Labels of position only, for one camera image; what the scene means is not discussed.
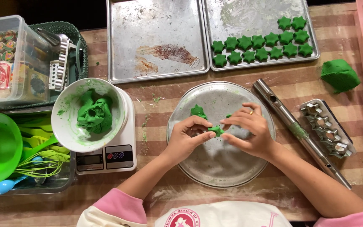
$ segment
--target pink sleeve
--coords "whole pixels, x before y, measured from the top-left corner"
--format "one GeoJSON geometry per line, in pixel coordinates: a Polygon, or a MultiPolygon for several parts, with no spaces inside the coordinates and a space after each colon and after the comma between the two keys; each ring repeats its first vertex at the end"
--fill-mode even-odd
{"type": "Polygon", "coordinates": [[[320,218],[313,227],[363,227],[363,212],[338,219],[320,218]]]}
{"type": "Polygon", "coordinates": [[[142,199],[134,198],[117,188],[113,188],[93,206],[97,209],[126,221],[147,224],[142,199]]]}

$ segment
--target brown stain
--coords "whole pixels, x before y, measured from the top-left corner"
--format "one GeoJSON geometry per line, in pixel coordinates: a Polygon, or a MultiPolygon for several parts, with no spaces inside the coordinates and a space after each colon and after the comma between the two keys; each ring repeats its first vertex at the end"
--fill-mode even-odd
{"type": "Polygon", "coordinates": [[[174,44],[163,44],[153,47],[140,46],[137,49],[137,53],[141,55],[152,54],[154,57],[158,57],[162,60],[168,59],[184,64],[190,64],[190,61],[194,58],[184,47],[174,44]]]}
{"type": "Polygon", "coordinates": [[[135,66],[135,70],[137,72],[140,72],[141,74],[136,77],[145,76],[150,73],[157,73],[158,72],[158,66],[153,64],[152,62],[147,61],[145,58],[140,56],[135,56],[135,61],[137,62],[135,66]]]}

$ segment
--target plastic storage box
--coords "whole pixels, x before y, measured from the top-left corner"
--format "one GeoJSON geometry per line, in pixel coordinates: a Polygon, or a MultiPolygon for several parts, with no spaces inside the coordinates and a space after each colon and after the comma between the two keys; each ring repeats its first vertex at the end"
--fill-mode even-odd
{"type": "Polygon", "coordinates": [[[22,17],[0,17],[0,107],[50,100],[51,49],[51,44],[30,29],[22,17]],[[8,67],[11,73],[6,74],[4,69],[8,67]]]}

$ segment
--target right hand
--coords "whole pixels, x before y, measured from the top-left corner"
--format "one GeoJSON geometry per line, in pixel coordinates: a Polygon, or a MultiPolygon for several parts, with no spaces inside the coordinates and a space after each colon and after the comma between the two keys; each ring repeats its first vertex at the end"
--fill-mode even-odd
{"type": "Polygon", "coordinates": [[[267,121],[262,117],[261,107],[255,103],[243,103],[242,106],[231,117],[221,120],[221,123],[225,124],[224,130],[233,124],[249,130],[253,135],[247,139],[239,139],[229,133],[223,133],[221,137],[230,145],[250,155],[267,159],[275,150],[277,143],[271,138],[267,121]],[[252,115],[247,107],[253,109],[252,115]]]}

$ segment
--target white bowl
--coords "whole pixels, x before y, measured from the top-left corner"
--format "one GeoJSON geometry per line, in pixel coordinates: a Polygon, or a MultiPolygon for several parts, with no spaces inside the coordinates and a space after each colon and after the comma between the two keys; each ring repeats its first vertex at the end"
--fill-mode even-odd
{"type": "Polygon", "coordinates": [[[72,83],[58,96],[51,114],[51,126],[58,142],[64,147],[75,152],[92,152],[102,148],[120,131],[125,121],[125,111],[123,96],[113,84],[98,78],[85,78],[72,83]],[[80,97],[92,88],[113,101],[111,129],[100,134],[79,127],[77,121],[78,110],[82,106],[80,97]]]}

